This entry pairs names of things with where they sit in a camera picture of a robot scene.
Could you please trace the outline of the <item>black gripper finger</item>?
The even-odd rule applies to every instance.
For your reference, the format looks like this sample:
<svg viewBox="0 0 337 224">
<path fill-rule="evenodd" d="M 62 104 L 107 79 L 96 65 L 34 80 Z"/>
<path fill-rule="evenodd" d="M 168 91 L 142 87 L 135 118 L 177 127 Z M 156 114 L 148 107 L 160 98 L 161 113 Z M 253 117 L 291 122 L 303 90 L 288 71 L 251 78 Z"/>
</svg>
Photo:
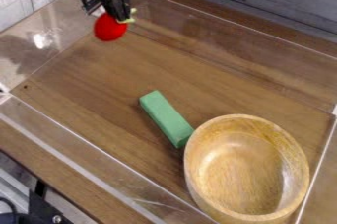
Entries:
<svg viewBox="0 0 337 224">
<path fill-rule="evenodd" d="M 102 0 L 107 13 L 120 22 L 132 18 L 131 0 Z"/>
</svg>

